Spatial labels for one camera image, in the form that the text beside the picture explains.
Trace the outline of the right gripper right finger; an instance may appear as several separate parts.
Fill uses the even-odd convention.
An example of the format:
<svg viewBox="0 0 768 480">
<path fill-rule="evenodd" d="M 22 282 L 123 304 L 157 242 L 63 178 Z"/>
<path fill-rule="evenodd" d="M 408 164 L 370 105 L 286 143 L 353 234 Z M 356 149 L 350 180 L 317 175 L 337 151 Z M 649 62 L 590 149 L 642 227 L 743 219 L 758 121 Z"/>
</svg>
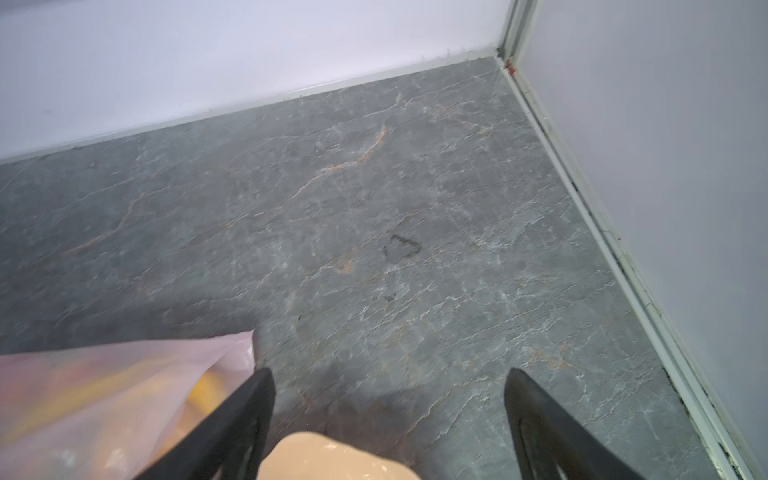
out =
<svg viewBox="0 0 768 480">
<path fill-rule="evenodd" d="M 509 371 L 504 404 L 523 479 L 639 479 L 533 378 Z"/>
</svg>

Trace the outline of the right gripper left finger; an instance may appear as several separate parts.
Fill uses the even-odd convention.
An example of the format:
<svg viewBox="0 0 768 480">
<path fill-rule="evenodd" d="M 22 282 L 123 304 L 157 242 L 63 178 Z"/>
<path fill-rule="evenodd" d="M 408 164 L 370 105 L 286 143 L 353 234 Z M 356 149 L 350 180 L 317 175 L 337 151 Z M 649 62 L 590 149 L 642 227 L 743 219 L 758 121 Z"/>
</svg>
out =
<svg viewBox="0 0 768 480">
<path fill-rule="evenodd" d="M 140 479 L 254 479 L 263 458 L 276 388 L 272 371 L 255 371 Z"/>
</svg>

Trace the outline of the pink plastic bag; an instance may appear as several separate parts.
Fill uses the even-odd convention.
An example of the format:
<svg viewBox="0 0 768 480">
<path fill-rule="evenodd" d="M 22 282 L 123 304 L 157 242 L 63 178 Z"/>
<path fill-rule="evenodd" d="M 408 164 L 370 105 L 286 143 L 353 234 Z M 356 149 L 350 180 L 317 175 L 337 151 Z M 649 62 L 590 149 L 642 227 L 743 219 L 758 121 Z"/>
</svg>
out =
<svg viewBox="0 0 768 480">
<path fill-rule="evenodd" d="M 132 479 L 255 370 L 250 331 L 1 358 L 4 479 Z"/>
</svg>

